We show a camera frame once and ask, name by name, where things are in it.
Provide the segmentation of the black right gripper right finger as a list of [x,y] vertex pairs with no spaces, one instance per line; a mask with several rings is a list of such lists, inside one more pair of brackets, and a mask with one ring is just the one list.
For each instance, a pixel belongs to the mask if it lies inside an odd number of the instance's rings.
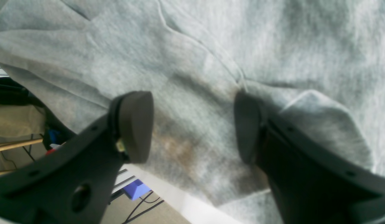
[[246,92],[238,92],[234,99],[234,125],[238,153],[242,161],[256,163],[266,113],[261,101]]

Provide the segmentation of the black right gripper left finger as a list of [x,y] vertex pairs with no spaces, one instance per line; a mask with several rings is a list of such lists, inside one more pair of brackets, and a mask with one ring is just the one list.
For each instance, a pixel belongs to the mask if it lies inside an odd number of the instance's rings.
[[124,163],[147,162],[152,141],[154,100],[150,91],[131,91],[113,99],[109,128]]

